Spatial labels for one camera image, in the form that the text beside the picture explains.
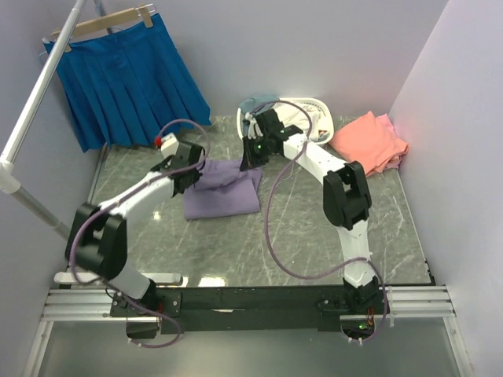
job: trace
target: folded pink towel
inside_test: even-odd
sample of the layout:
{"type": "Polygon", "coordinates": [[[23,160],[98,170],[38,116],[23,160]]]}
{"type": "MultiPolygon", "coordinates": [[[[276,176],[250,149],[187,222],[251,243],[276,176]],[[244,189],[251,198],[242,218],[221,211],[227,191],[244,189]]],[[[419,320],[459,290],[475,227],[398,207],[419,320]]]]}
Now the folded pink towel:
{"type": "Polygon", "coordinates": [[[387,115],[368,112],[334,133],[329,144],[348,162],[358,161],[365,175],[398,167],[409,145],[396,136],[387,115]]]}

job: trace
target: white robotic arm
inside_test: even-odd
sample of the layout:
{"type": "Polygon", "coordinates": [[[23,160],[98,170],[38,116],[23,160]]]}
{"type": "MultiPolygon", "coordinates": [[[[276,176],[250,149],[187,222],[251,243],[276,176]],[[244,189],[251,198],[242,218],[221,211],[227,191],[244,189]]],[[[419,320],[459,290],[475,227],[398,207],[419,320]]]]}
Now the white robotic arm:
{"type": "MultiPolygon", "coordinates": [[[[309,141],[296,126],[285,128],[273,109],[254,118],[247,116],[250,126],[248,136],[243,138],[241,169],[262,166],[273,154],[296,159],[323,185],[323,209],[339,233],[344,260],[369,260],[367,227],[372,202],[362,166],[331,155],[309,141]]],[[[344,268],[345,282],[357,289],[373,283],[375,275],[367,262],[351,263],[344,268]]]]}
{"type": "MultiPolygon", "coordinates": [[[[184,192],[200,176],[196,168],[170,177],[166,171],[193,166],[204,155],[202,147],[179,142],[174,134],[162,139],[160,151],[164,161],[153,167],[136,185],[97,206],[84,203],[77,210],[66,250],[69,258],[73,240],[83,223],[96,212],[111,207],[85,230],[75,253],[76,263],[106,279],[124,294],[139,300],[148,309],[156,308],[155,283],[128,262],[127,234],[138,220],[151,214],[159,203],[184,192]]],[[[172,275],[175,279],[182,278],[179,274],[172,275]]]]}
{"type": "MultiPolygon", "coordinates": [[[[305,134],[294,134],[283,143],[283,153],[287,159],[294,159],[301,151],[307,137],[305,134]]],[[[322,185],[329,171],[338,171],[346,167],[347,162],[338,159],[312,141],[307,142],[306,151],[296,161],[309,171],[322,185]]],[[[352,258],[370,259],[369,242],[367,240],[368,220],[362,219],[349,230],[336,226],[344,260],[352,258]]],[[[355,262],[344,267],[344,279],[353,287],[364,286],[375,276],[372,267],[365,262],[355,262]]]]}

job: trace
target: wooden hanger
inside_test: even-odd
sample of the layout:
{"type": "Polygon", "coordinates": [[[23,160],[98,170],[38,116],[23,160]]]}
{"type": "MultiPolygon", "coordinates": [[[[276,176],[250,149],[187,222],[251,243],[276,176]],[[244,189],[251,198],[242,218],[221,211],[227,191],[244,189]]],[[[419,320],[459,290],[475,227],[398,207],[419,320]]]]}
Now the wooden hanger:
{"type": "MultiPolygon", "coordinates": [[[[141,4],[137,8],[125,9],[116,13],[107,14],[106,16],[99,17],[94,20],[81,22],[80,24],[77,24],[75,26],[72,37],[81,37],[83,35],[88,35],[96,31],[109,29],[121,24],[126,24],[131,21],[136,21],[139,17],[143,19],[146,27],[152,27],[154,24],[152,23],[152,18],[150,18],[150,13],[154,13],[156,10],[157,9],[153,4],[141,4]]],[[[56,39],[60,33],[61,30],[58,30],[51,35],[54,39],[56,39]]],[[[70,45],[68,45],[64,51],[72,51],[70,45]]]]}

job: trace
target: marble table surface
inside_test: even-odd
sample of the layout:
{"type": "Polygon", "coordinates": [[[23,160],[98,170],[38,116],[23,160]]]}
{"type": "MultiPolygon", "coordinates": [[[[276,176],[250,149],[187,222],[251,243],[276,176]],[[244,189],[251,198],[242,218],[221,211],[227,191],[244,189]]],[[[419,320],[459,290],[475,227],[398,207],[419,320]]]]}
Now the marble table surface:
{"type": "MultiPolygon", "coordinates": [[[[335,119],[341,127],[346,119],[335,119]]],[[[242,146],[232,116],[216,117],[207,128],[212,159],[238,159],[242,146]]],[[[203,143],[195,130],[186,140],[203,143]]],[[[108,152],[94,189],[99,203],[142,179],[160,162],[154,148],[108,152]]],[[[259,200],[265,208],[270,186],[286,160],[274,156],[264,167],[259,200]]],[[[369,219],[372,259],[388,284],[428,284],[428,266],[409,212],[398,171],[369,178],[373,199],[369,219]]],[[[270,286],[340,284],[342,273],[303,281],[281,271],[270,257],[263,234],[263,213],[186,221],[183,197],[160,203],[128,235],[129,258],[143,273],[181,273],[188,286],[270,286]]],[[[279,258],[291,270],[312,275],[343,261],[337,231],[322,210],[321,185],[299,166],[279,184],[270,213],[270,234],[279,258]]]]}

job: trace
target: purple cloth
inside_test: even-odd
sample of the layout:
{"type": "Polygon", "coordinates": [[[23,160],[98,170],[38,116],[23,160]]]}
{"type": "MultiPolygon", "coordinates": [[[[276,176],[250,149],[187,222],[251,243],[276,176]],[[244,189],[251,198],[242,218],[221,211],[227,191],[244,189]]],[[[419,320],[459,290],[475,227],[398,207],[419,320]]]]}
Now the purple cloth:
{"type": "Polygon", "coordinates": [[[259,190],[262,169],[239,171],[241,160],[207,160],[203,174],[183,194],[187,220],[220,218],[260,211],[259,190]]]}

